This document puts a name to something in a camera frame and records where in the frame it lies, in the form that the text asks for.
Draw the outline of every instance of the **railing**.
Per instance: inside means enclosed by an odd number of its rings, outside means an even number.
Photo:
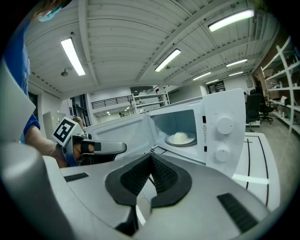
[[[99,108],[99,107],[105,107],[109,105],[119,104],[119,103],[125,103],[125,102],[131,102],[132,96],[123,96],[123,97],[114,97],[106,100],[101,100],[97,102],[92,102],[93,109]]]

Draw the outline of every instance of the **ceiling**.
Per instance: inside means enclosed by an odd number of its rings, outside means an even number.
[[[254,9],[255,16],[211,32],[208,25],[233,13]],[[184,85],[252,72],[278,31],[277,20],[251,0],[73,0],[52,20],[32,22],[25,44],[30,82],[69,98],[118,87]],[[86,75],[78,76],[63,48],[72,37]],[[168,66],[155,72],[175,48]],[[226,64],[248,58],[232,67]]]

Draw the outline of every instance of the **blue shirt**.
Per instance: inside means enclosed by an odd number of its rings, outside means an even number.
[[[17,35],[14,36],[14,38],[10,39],[4,51],[4,58],[11,75],[14,77],[15,81],[27,96],[30,64],[26,46],[24,43],[24,35],[28,26],[29,23],[26,24],[25,27],[20,32],[18,32]],[[31,126],[36,126],[38,129],[40,129],[38,120],[34,115],[31,115],[31,117],[29,118],[23,131],[24,135],[26,135],[28,129]]]

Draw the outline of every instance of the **black rubber pad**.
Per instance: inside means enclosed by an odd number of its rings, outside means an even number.
[[[79,174],[75,174],[75,175],[70,175],[70,176],[66,176],[64,177],[66,182],[71,182],[71,181],[75,181],[75,180],[78,180],[78,179],[81,179],[81,178],[86,178],[88,177],[88,175],[83,172],[83,173],[79,173]]]
[[[258,223],[248,210],[230,193],[219,195],[217,198],[242,233]]]

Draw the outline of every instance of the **light fixture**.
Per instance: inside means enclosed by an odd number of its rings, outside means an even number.
[[[243,73],[243,71],[242,72],[238,72],[238,73],[234,73],[234,74],[230,74],[229,76],[231,77],[231,76],[234,76],[234,75],[237,75],[237,74],[241,74],[241,73]]]
[[[67,57],[69,58],[70,62],[72,63],[74,69],[78,73],[79,76],[85,75],[85,72],[83,70],[83,67],[80,64],[80,61],[78,59],[78,56],[76,54],[72,39],[69,38],[67,40],[64,40],[61,42],[62,47],[64,48]]]
[[[232,65],[243,63],[243,62],[247,62],[247,61],[248,61],[248,59],[239,60],[237,62],[233,62],[233,63],[227,64],[226,67],[230,67]]]
[[[209,29],[213,32],[215,30],[218,30],[224,26],[227,26],[231,23],[235,23],[237,21],[246,19],[246,18],[250,18],[254,16],[254,11],[253,10],[245,10],[245,11],[241,11],[238,13],[235,13],[233,15],[230,15],[228,17],[225,17],[219,21],[214,22],[213,24],[210,24],[208,27]]]
[[[179,49],[175,49],[173,52],[169,54],[162,62],[159,64],[159,66],[155,69],[156,72],[159,72],[161,69],[163,69],[170,61],[172,61],[181,51]]]
[[[219,81],[218,79],[214,80],[214,81],[210,81],[210,82],[206,82],[205,84],[209,84],[209,83],[214,83],[216,81]]]
[[[199,77],[196,77],[196,78],[194,78],[193,80],[197,80],[197,79],[199,79],[200,77],[204,77],[204,76],[206,76],[206,75],[208,75],[208,74],[211,74],[211,72],[206,73],[206,74],[203,74],[203,75],[201,75],[201,76],[199,76]]]

